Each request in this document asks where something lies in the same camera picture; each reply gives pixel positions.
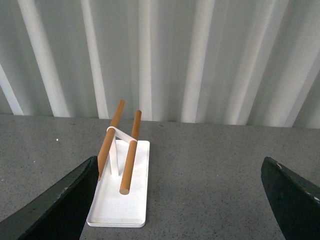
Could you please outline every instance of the gray concrete surface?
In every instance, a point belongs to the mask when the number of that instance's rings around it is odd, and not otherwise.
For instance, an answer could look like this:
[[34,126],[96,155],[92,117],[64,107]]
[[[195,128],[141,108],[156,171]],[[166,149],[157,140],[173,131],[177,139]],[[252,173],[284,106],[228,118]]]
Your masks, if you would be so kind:
[[[0,221],[97,155],[109,123],[0,115]],[[260,178],[264,157],[320,185],[320,130],[143,121],[140,139],[151,144],[145,226],[85,224],[82,240],[284,240]]]

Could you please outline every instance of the wooden dowel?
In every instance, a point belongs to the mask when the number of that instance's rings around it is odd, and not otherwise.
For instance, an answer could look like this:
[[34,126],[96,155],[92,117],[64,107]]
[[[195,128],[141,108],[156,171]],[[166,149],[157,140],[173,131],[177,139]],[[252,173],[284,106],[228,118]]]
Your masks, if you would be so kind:
[[[126,102],[123,99],[121,99],[119,101],[118,107],[116,108],[113,119],[110,123],[110,127],[115,127],[115,128],[118,127],[120,119],[121,119],[122,111],[125,107],[125,103]],[[99,155],[98,155],[98,169],[99,169],[98,181],[100,181],[101,176],[102,176],[102,172],[104,171],[107,157],[108,157],[110,147],[112,144],[112,140],[113,140],[115,134],[116,134],[116,130],[113,128],[109,128],[109,130],[107,131],[107,133],[104,137],[104,140],[103,140],[103,143],[102,143]]]
[[[132,134],[131,134],[131,136],[136,140],[138,140],[139,138],[140,121],[141,121],[141,111],[138,110],[135,113],[135,118],[134,118],[133,127],[132,127]],[[134,140],[132,140],[129,143],[128,154],[126,155],[126,161],[125,161],[123,176],[122,176],[121,185],[120,185],[120,193],[122,195],[127,195],[130,192],[131,178],[132,178],[132,172],[134,170],[137,145],[138,145],[138,142]]]

